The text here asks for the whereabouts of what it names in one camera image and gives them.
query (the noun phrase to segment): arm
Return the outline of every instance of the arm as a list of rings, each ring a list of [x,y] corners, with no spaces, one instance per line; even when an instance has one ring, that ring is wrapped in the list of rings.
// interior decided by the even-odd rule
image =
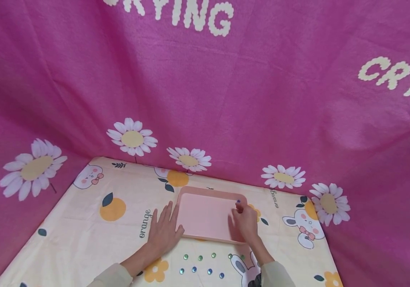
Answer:
[[[157,209],[154,210],[148,242],[132,256],[120,264],[113,264],[98,275],[88,287],[127,287],[133,278],[163,254],[172,250],[184,233],[183,226],[175,231],[179,206],[171,214],[172,202],[166,205],[157,221]]]
[[[258,235],[257,213],[248,205],[235,204],[235,222],[261,266],[262,287],[295,287],[286,269],[274,260]]]

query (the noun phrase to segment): cartoon rabbit face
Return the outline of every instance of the cartoon rabbit face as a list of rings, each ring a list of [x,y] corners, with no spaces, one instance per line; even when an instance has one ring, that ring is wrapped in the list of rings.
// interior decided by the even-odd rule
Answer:
[[[101,167],[87,164],[73,184],[79,189],[86,189],[98,184],[99,180],[103,177],[103,169]]]
[[[257,263],[256,257],[253,254],[253,251],[251,251],[250,256],[251,261],[253,262],[253,266],[250,268],[246,266],[239,256],[233,255],[231,258],[232,266],[237,272],[239,272],[240,275],[242,275],[242,287],[260,286],[261,284],[261,269]]]
[[[284,216],[283,222],[287,226],[296,226],[299,228],[299,243],[307,249],[314,248],[315,239],[325,238],[325,233],[320,226],[320,222],[308,215],[304,209],[298,209],[294,217]]]

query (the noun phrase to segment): left hand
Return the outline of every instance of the left hand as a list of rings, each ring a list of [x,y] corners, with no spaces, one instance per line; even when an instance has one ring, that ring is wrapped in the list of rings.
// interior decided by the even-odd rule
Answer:
[[[171,251],[178,244],[184,233],[182,225],[176,230],[179,205],[175,206],[173,214],[171,213],[172,206],[173,202],[169,202],[164,207],[159,220],[157,220],[157,209],[155,209],[151,218],[147,245],[154,248],[158,252],[159,257]]]

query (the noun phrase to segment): flower stem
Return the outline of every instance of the flower stem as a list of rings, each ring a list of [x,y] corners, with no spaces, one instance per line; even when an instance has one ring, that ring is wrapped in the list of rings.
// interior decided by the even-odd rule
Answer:
[[[50,183],[50,186],[53,188],[53,191],[54,191],[55,193],[57,193],[57,190],[56,190],[55,187],[53,186],[52,182]]]

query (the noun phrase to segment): pink bow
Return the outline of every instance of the pink bow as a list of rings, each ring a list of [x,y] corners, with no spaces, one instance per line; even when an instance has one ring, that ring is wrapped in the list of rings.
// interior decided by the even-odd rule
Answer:
[[[313,241],[313,240],[315,239],[314,233],[308,232],[307,229],[305,229],[304,226],[299,227],[299,231],[300,231],[301,233],[304,233],[305,235],[307,235],[310,240]]]
[[[104,174],[103,173],[99,173],[98,175],[97,175],[97,178],[95,178],[95,179],[92,179],[92,181],[91,181],[91,184],[97,184],[98,183],[98,181],[100,180],[100,178],[103,178],[104,177]]]

